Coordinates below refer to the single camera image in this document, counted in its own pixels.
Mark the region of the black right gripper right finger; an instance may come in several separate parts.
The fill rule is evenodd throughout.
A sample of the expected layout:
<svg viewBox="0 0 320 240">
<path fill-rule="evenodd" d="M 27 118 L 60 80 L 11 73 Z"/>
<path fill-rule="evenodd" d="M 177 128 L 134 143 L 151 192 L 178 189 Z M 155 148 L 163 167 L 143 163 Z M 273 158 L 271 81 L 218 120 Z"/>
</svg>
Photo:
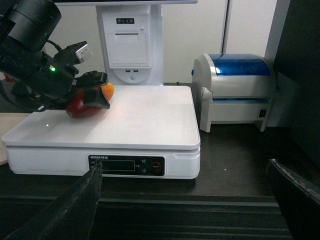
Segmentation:
<svg viewBox="0 0 320 240">
<path fill-rule="evenodd" d="M 294 240 L 320 238 L 320 187 L 293 170 L 269 160 L 266 175 Z"/>
</svg>

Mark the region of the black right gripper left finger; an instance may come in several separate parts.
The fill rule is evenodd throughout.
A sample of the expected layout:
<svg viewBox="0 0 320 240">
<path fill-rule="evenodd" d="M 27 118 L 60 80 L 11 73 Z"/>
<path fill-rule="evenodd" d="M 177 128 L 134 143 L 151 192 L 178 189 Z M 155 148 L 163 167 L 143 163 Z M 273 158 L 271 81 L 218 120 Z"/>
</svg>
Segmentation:
<svg viewBox="0 0 320 240">
<path fill-rule="evenodd" d="M 101 196 L 103 165 L 98 163 L 62 195 L 6 240 L 88 240 Z"/>
</svg>

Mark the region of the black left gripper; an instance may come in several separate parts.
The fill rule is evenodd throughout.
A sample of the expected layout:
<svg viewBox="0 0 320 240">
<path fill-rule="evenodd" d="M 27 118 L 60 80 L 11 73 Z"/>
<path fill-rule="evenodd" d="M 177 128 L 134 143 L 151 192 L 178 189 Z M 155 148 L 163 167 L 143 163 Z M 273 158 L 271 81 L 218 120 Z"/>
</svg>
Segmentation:
<svg viewBox="0 0 320 240">
<path fill-rule="evenodd" d="M 64 49 L 52 41 L 49 43 L 57 49 L 53 57 L 44 51 L 18 54 L 19 59 L 13 65 L 17 76 L 12 76 L 15 83 L 11 90 L 18 104 L 23 106 L 25 101 L 33 109 L 41 106 L 63 109 L 75 95 L 76 87 L 92 88 L 83 91 L 85 106 L 109 109 L 110 103 L 100 86 L 108 83 L 105 72 L 94 70 L 75 78 L 79 73 L 75 65 L 80 64 L 75 51 L 88 43 L 81 41 Z"/>
</svg>

